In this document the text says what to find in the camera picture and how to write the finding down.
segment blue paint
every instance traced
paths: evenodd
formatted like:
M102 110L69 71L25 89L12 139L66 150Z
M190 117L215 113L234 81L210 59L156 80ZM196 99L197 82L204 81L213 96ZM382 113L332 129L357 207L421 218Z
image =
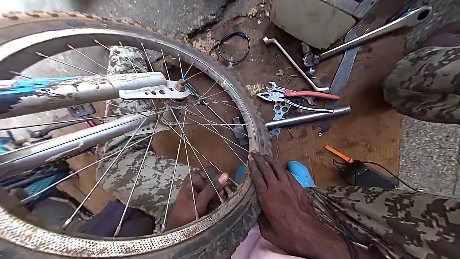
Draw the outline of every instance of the blue paint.
M37 90L44 90L50 86L57 85L60 82L79 78L83 76L77 77L55 77L55 78L36 78L36 79L28 79L22 81L16 81L11 85L11 88L6 89L4 91L0 91L0 95L5 94L25 94L34 92Z

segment metal pipe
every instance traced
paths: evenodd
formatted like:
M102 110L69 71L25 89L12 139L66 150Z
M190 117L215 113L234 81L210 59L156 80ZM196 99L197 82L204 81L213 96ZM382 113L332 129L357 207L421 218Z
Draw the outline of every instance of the metal pipe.
M317 87L315 83L300 69L300 67L297 65L297 63L294 61L294 59L289 56L289 54L286 52L286 50L281 46L281 44L276 40L276 39L269 39L267 37L264 38L265 44L269 43L275 43L275 45L278 46L279 49L283 52L283 54L288 58L289 61L291 61L292 65L299 71L299 73L307 80L307 82L313 87L313 89L317 92L329 92L329 87Z
M267 129L274 129L274 128L280 128L280 127L286 127L290 125L296 125L300 123L306 123L306 122L311 122L311 121L316 121L320 119L325 119L325 118L331 118L331 117L336 117L340 115L346 115L351 112L350 106L345 106L341 108L337 108L334 110L334 112L329 113L329 112L315 112L315 113L308 113L302 116L296 116L296 117L290 117L290 118L285 118L281 120L273 120L265 123L265 126Z
M147 115L134 114L0 155L0 177L13 176L87 150L136 129ZM145 121L155 121L154 115Z
M360 37L357 37L356 39L352 41L349 41L345 44L342 44L338 47L335 47L329 51L324 52L323 54L320 55L320 60L327 59L345 50L360 46L364 44L365 41L368 41L375 37L392 32L399 28L416 26L420 24L421 22L423 22L424 20L426 20L428 15L431 13L431 9L432 9L431 6L422 6L413 11L407 12L403 14L399 19L387 25L384 25L378 29L375 29Z
M0 81L0 119L119 98L118 91L166 86L161 72Z

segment combination wrench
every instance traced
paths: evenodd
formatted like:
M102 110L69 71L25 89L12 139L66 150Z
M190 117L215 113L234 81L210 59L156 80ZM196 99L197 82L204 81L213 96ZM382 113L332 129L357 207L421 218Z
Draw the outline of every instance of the combination wrench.
M374 39L376 37L382 36L389 32L395 31L404 27L413 27L421 22L425 21L426 18L430 15L432 10L431 6L422 6L412 11L404 13L400 18L394 20L393 22L386 24L378 29L370 31L356 39L346 42L338 47L335 47L331 50L324 52L321 55L313 55L308 53L304 58L304 64L307 67L315 66L320 61L328 59L334 55L337 55L345 50L352 49L357 46L361 46L364 42Z

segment orange tool handle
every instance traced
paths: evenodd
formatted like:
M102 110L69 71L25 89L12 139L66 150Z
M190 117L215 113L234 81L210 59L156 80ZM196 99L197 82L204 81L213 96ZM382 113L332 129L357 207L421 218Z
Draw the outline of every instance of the orange tool handle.
M286 90L286 92L284 92L284 95L286 97L314 96L314 97L326 98L326 99L334 99L334 100L340 99L340 96L338 96L338 95L325 94L325 93L319 93L319 92L313 92L313 91L299 91L299 92L296 92L296 91L292 91L292 90Z
M331 151L332 153L334 153L334 154L340 156L341 158L343 158L343 159L344 159L345 161L347 161L348 163L353 163L353 159L351 159L351 158L345 156L344 154L340 153L339 151L333 149L332 147L330 147L330 146L328 146L328 145L325 145L324 148L327 149L327 150L329 150L329 151Z

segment camouflage sleeve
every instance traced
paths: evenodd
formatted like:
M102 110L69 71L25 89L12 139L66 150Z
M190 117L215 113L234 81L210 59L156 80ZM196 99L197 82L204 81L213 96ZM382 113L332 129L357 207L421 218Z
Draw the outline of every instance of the camouflage sleeve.
M323 222L388 258L460 258L460 200L377 187L308 188Z
M460 124L460 47L425 47L400 60L384 83L399 113L428 122Z

